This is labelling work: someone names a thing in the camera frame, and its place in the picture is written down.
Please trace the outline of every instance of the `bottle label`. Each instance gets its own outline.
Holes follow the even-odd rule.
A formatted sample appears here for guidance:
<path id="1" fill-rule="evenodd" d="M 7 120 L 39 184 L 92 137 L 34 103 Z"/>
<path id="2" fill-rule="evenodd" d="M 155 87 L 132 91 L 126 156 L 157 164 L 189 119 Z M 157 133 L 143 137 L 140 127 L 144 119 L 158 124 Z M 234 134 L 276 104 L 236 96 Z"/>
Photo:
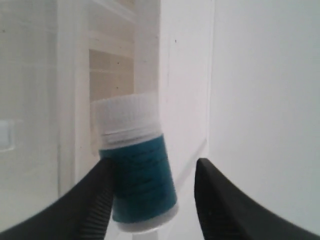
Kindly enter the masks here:
<path id="1" fill-rule="evenodd" d="M 113 220 L 137 223 L 160 216 L 177 203 L 164 136 L 100 150 L 115 166 Z"/>

